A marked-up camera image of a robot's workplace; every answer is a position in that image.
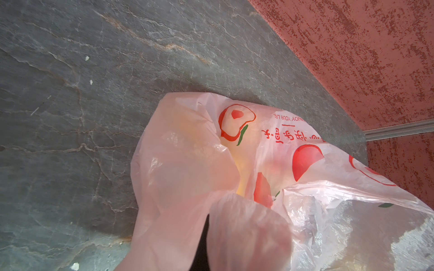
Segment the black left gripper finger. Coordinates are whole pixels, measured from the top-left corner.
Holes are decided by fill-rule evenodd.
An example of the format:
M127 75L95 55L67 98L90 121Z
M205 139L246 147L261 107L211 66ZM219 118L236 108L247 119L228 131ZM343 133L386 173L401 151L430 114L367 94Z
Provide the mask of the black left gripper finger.
M201 233L201 238L189 271L210 271L208 252L207 252L207 236L209 231L209 217L207 215L206 221Z

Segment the pink plastic bag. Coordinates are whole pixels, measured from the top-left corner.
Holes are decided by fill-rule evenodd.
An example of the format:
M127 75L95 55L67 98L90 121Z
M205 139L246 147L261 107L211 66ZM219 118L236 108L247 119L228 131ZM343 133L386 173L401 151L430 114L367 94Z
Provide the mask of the pink plastic bag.
M139 205L120 271L431 271L434 212L299 116L169 93L131 161Z

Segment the right aluminium corner post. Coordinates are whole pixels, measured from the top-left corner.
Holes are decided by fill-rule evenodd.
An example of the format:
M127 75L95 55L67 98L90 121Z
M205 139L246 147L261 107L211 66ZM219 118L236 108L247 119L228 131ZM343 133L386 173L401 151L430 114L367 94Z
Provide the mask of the right aluminium corner post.
M406 124L392 125L364 131L367 142L386 140L409 135L431 133L434 131L434 120L427 119Z

